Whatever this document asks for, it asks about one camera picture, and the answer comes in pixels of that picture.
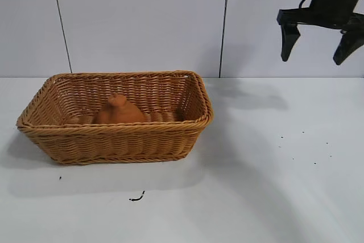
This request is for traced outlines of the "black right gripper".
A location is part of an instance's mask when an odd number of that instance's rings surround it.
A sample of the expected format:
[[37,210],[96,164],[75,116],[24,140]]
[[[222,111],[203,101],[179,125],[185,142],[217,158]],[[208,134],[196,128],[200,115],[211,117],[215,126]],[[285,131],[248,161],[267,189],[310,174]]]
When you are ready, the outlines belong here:
[[287,62],[300,37],[297,24],[343,30],[333,60],[341,65],[353,52],[363,46],[363,15],[354,12],[359,0],[311,0],[308,7],[280,10],[277,21],[281,25],[281,58]]

